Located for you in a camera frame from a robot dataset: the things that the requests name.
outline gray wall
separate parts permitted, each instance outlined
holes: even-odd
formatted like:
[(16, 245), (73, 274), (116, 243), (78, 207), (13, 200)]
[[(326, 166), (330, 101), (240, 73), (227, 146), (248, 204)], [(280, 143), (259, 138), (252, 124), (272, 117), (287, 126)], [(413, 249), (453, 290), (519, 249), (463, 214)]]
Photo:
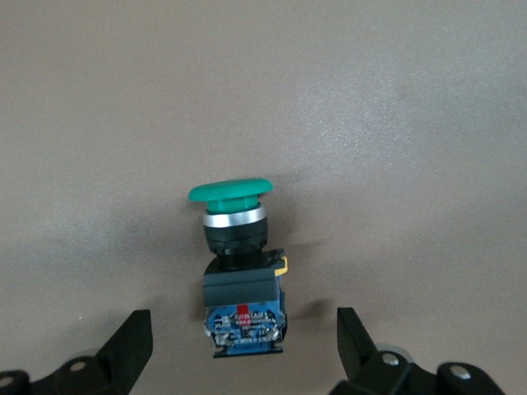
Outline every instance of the gray wall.
[[(150, 308), (135, 394), (324, 394), (336, 308), (525, 390), (527, 3), (0, 2), (0, 370)], [(263, 176), (283, 355), (212, 360), (195, 185)]]

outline green mushroom button cap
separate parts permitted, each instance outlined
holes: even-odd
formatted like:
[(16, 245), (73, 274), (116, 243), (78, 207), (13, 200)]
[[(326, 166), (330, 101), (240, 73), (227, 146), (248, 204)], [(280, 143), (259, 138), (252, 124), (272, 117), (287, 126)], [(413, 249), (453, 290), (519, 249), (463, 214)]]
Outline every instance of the green mushroom button cap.
[(252, 210), (258, 206), (258, 195), (273, 190), (268, 179), (231, 179), (204, 184), (189, 193), (193, 202), (207, 203), (211, 214), (232, 214)]

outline metal screw head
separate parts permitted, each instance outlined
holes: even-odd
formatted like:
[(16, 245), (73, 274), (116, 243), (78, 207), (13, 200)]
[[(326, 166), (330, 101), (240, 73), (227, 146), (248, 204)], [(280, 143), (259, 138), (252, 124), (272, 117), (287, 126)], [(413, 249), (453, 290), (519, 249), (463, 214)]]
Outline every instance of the metal screw head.
[(385, 364), (390, 366), (397, 366), (399, 364), (397, 357), (394, 354), (390, 354), (389, 352), (382, 355), (382, 360)]
[(3, 377), (0, 379), (0, 388), (7, 387), (9, 384), (11, 384), (15, 379), (11, 376)]
[(280, 336), (280, 331), (276, 328), (273, 328), (268, 334), (268, 336), (271, 340), (276, 341), (278, 339), (278, 336)]
[(450, 367), (450, 372), (452, 372), (455, 377), (462, 380), (469, 380), (471, 377), (469, 371), (459, 365), (452, 365)]
[(69, 367), (70, 372), (78, 372), (86, 367), (86, 362), (79, 360)]

